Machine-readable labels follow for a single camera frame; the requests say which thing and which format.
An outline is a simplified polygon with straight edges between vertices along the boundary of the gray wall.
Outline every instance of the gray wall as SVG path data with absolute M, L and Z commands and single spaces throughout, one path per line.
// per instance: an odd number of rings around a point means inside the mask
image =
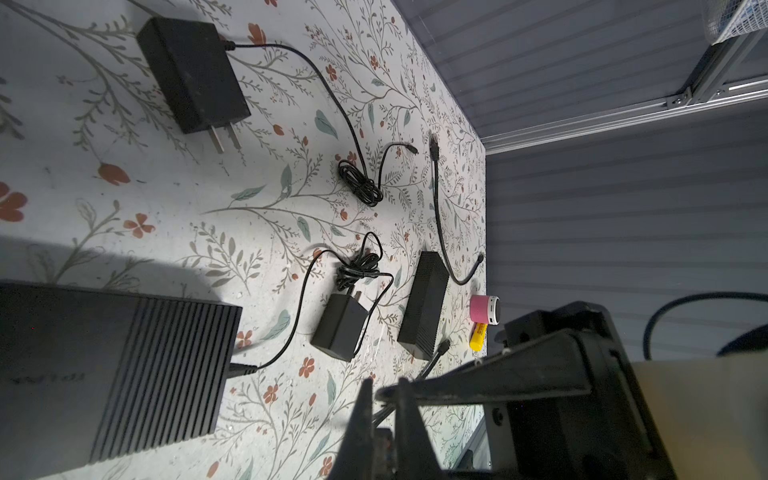
M 504 320 L 605 305 L 629 357 L 658 307 L 768 292 L 768 102 L 487 157 L 488 291 Z M 657 359 L 714 354 L 768 305 L 707 301 L 657 327 Z
M 394 0 L 481 137 L 677 93 L 699 0 Z

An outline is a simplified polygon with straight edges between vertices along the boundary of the power cord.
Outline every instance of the power cord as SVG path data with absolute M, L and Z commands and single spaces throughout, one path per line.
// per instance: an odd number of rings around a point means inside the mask
M 344 121 L 346 121 L 346 125 L 349 127 L 349 131 L 352 132 L 352 139 L 355 141 L 355 149 L 357 149 L 357 155 L 360 158 L 360 166 L 362 167 L 362 171 L 358 170 L 355 164 L 347 159 L 342 159 L 339 161 L 339 176 L 341 176 L 346 184 L 349 185 L 349 188 L 352 190 L 355 196 L 358 197 L 360 201 L 365 205 L 368 205 L 369 207 L 375 207 L 380 201 L 384 200 L 384 194 L 382 193 L 382 169 L 384 168 L 384 160 L 386 159 L 387 150 L 389 150 L 390 147 L 402 145 L 412 154 L 417 154 L 419 150 L 417 150 L 416 147 L 406 143 L 394 143 L 387 145 L 387 147 L 384 149 L 384 153 L 382 154 L 382 163 L 379 165 L 379 184 L 376 185 L 373 180 L 368 178 L 366 160 L 362 155 L 360 142 L 357 140 L 357 134 L 355 133 L 355 128 L 352 126 L 352 122 L 349 119 L 349 116 L 344 111 L 344 107 L 341 106 L 339 99 L 336 98 L 336 96 L 333 94 L 333 90 L 331 90 L 330 85 L 328 85 L 325 77 L 323 77 L 323 73 L 320 71 L 317 65 L 315 65 L 314 62 L 310 60 L 309 57 L 296 50 L 294 47 L 289 47 L 288 45 L 280 45 L 277 43 L 265 43 L 261 45 L 238 45 L 230 40 L 222 40 L 221 42 L 224 46 L 224 50 L 226 51 L 232 51 L 235 48 L 282 48 L 283 50 L 292 51 L 296 55 L 299 55 L 306 63 L 308 63 L 317 74 L 317 77 L 323 83 L 323 87 L 325 87 L 328 91 L 328 95 L 331 97 L 331 100 L 333 100 L 336 108 L 339 109 L 341 115 L 344 117 Z
M 442 256 L 445 258 L 445 267 L 448 269 L 448 273 L 451 276 L 451 279 L 457 284 L 457 285 L 465 285 L 474 275 L 475 271 L 480 266 L 480 263 L 485 259 L 485 255 L 480 253 L 478 255 L 478 259 L 475 260 L 475 265 L 472 266 L 472 269 L 469 271 L 467 276 L 465 276 L 462 280 L 459 280 L 456 278 L 456 275 L 453 273 L 453 268 L 451 267 L 451 260 L 448 259 L 448 252 L 445 250 L 445 240 L 442 237 L 442 225 L 440 223 L 440 210 L 439 210 L 439 203 L 437 199 L 437 193 L 439 191 L 438 188 L 438 163 L 440 161 L 440 146 L 437 145 L 437 137 L 433 134 L 429 138 L 429 157 L 432 159 L 432 169 L 435 172 L 435 189 L 432 192 L 434 194 L 434 200 L 435 200 L 435 220 L 437 222 L 437 236 L 440 239 L 440 248 L 442 249 Z
M 372 236 L 374 239 L 376 239 L 376 243 L 379 245 L 379 251 L 380 254 L 373 253 L 371 251 L 366 252 L 366 241 L 368 240 L 368 237 Z M 386 272 L 380 272 L 379 271 L 379 261 L 384 257 L 384 249 L 382 247 L 381 240 L 379 240 L 379 237 L 373 233 L 368 232 L 362 239 L 362 245 L 360 246 L 360 251 L 355 255 L 353 258 L 349 260 L 344 260 L 338 253 L 334 252 L 331 249 L 325 249 L 320 251 L 310 262 L 310 265 L 306 268 L 306 273 L 304 274 L 304 282 L 301 286 L 301 293 L 299 294 L 299 307 L 296 309 L 296 319 L 293 321 L 293 328 L 290 331 L 290 335 L 288 335 L 288 340 L 283 345 L 283 348 L 280 349 L 280 351 L 272 357 L 272 359 L 269 362 L 266 362 L 260 366 L 256 365 L 244 365 L 241 363 L 231 363 L 230 364 L 230 370 L 227 374 L 227 378 L 234 378 L 237 376 L 244 376 L 244 375 L 251 375 L 255 373 L 258 370 L 264 369 L 273 363 L 275 363 L 284 353 L 286 350 L 288 350 L 288 346 L 290 345 L 291 341 L 293 340 L 293 336 L 296 334 L 296 328 L 299 326 L 299 315 L 301 315 L 301 306 L 304 302 L 304 291 L 306 290 L 306 282 L 310 279 L 310 272 L 312 272 L 312 268 L 315 266 L 315 263 L 320 259 L 320 257 L 323 256 L 324 253 L 331 253 L 333 256 L 338 259 L 339 262 L 341 262 L 341 266 L 336 270 L 336 288 L 339 291 L 347 291 L 347 295 L 352 295 L 352 292 L 355 288 L 355 283 L 358 280 L 361 280 L 363 278 L 378 278 L 380 276 L 388 276 L 389 277 L 389 284 L 386 286 L 386 288 L 379 294 L 379 296 L 376 297 L 376 301 L 373 302 L 373 306 L 371 306 L 371 310 L 368 312 L 368 317 L 366 318 L 366 324 L 362 328 L 362 333 L 360 335 L 360 338 L 357 342 L 357 347 L 355 348 L 355 355 L 357 356 L 357 353 L 360 351 L 360 347 L 362 346 L 362 340 L 366 337 L 366 332 L 368 331 L 368 324 L 370 323 L 371 316 L 373 315 L 373 311 L 376 310 L 376 306 L 379 305 L 379 302 L 381 301 L 382 297 L 384 297 L 384 294 L 389 290 L 389 288 L 392 286 L 392 283 L 395 281 L 395 277 L 392 276 L 391 273 Z
M 749 293 L 749 292 L 709 292 L 698 293 L 696 295 L 689 295 L 673 300 L 668 304 L 662 306 L 654 313 L 648 320 L 648 324 L 645 326 L 645 332 L 643 333 L 643 357 L 646 360 L 651 360 L 650 357 L 650 335 L 654 332 L 654 327 L 662 316 L 667 312 L 680 305 L 686 303 L 700 302 L 701 300 L 716 300 L 716 299 L 734 299 L 734 300 L 754 300 L 756 302 L 768 302 L 768 295 L 765 293 Z

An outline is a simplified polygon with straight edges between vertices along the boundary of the yellow tube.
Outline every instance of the yellow tube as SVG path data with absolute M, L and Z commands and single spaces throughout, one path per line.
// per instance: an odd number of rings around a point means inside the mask
M 472 338 L 469 340 L 469 348 L 479 352 L 482 350 L 482 345 L 485 343 L 485 331 L 488 330 L 487 323 L 476 323 L 475 331 L 472 333 Z

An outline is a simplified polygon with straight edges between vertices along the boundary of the black rectangular device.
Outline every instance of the black rectangular device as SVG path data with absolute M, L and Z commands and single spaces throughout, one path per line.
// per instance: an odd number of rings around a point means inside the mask
M 136 40 L 185 134 L 250 116 L 213 24 L 153 17 Z
M 212 433 L 241 312 L 0 283 L 0 478 Z
M 402 316 L 397 341 L 417 359 L 429 360 L 435 351 L 448 271 L 437 252 L 422 252 Z
M 352 361 L 368 310 L 351 295 L 333 293 L 310 344 L 335 359 Z

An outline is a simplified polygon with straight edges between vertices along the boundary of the beige object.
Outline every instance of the beige object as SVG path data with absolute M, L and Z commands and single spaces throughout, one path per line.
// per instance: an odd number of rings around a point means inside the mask
M 768 478 L 768 353 L 632 368 L 678 479 Z

